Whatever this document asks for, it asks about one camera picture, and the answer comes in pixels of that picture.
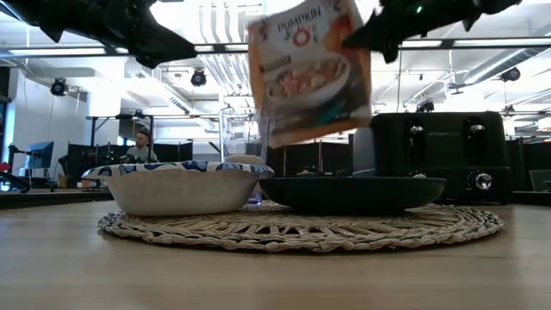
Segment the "dark green plate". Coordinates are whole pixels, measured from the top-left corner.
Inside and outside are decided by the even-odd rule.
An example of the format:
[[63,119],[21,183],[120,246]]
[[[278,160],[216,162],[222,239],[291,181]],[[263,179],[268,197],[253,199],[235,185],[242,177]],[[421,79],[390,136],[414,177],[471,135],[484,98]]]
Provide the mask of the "dark green plate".
[[444,178],[278,177],[259,181],[271,201],[303,214],[394,215],[437,200]]

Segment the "blue patterned paper bowl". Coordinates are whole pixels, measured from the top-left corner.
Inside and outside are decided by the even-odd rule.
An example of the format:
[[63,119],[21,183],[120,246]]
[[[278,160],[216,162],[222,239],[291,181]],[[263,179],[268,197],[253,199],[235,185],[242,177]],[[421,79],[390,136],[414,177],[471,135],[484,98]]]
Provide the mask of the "blue patterned paper bowl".
[[98,166],[82,178],[105,183],[127,214],[181,216],[237,210],[249,201],[259,180],[274,175],[264,164],[187,160]]

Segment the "person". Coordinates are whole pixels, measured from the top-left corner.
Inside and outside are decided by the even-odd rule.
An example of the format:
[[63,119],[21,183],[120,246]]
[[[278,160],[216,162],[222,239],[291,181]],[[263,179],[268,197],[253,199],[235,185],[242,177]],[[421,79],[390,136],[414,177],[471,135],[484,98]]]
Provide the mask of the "person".
[[158,157],[154,151],[150,151],[149,144],[149,131],[142,129],[136,133],[135,145],[127,149],[126,155],[131,155],[142,163],[158,162]]

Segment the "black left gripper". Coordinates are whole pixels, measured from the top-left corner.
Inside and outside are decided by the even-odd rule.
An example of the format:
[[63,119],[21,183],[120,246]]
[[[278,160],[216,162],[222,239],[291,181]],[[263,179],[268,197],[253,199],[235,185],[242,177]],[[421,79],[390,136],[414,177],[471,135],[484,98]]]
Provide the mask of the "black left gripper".
[[193,43],[156,21],[149,0],[0,0],[0,11],[56,43],[69,32],[103,45],[130,44],[129,53],[150,69],[198,56]]

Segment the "black four-slot toaster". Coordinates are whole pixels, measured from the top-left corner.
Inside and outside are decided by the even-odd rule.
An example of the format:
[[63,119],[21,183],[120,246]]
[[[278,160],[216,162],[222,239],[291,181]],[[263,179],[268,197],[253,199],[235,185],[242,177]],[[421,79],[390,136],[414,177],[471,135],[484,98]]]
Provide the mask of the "black four-slot toaster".
[[443,199],[504,205],[511,169],[502,117],[493,111],[376,115],[353,134],[352,175],[444,178]]

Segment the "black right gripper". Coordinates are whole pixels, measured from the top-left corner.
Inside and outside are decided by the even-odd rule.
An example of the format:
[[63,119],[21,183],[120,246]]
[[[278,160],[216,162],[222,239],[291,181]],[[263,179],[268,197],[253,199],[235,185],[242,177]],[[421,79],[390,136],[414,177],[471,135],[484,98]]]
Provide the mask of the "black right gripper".
[[398,58],[399,44],[414,33],[461,22],[468,32],[482,15],[496,15],[522,0],[380,0],[379,15],[372,12],[368,21],[342,41],[346,49],[365,49],[382,54],[387,64]]

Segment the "computer monitor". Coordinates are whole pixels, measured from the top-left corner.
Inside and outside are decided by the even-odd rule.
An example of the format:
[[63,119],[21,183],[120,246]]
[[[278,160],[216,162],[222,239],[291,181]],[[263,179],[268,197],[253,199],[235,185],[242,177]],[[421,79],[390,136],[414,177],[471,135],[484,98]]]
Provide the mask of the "computer monitor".
[[48,169],[51,166],[54,142],[38,142],[28,146],[28,168]]

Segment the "black aluminium table frame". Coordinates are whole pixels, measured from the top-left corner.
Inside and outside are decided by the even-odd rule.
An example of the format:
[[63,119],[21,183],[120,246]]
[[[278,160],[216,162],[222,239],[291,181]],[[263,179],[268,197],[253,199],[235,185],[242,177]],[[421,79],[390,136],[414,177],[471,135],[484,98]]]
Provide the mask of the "black aluminium table frame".
[[[32,208],[49,205],[63,205],[84,202],[111,201],[113,196],[105,190],[49,190],[21,194],[17,191],[0,192],[0,210]],[[551,208],[551,192],[514,191],[510,196],[512,204]]]

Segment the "clear glass with milk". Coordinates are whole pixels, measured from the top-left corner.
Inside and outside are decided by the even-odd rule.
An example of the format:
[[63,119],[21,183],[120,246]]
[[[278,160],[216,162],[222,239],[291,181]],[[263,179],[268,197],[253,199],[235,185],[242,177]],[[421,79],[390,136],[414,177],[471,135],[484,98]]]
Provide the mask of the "clear glass with milk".
[[256,108],[223,108],[219,112],[220,159],[216,170],[254,172],[270,177],[267,165],[270,120]]

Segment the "round woven straw placemat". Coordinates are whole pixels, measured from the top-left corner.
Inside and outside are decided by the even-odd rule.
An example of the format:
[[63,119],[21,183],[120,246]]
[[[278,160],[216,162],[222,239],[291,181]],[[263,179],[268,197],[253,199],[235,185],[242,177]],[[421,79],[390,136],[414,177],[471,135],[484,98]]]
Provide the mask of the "round woven straw placemat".
[[265,202],[223,214],[104,215],[101,231],[150,244],[228,251],[377,251],[452,245],[491,236],[505,227],[497,214],[467,206],[429,204],[397,216],[317,216]]

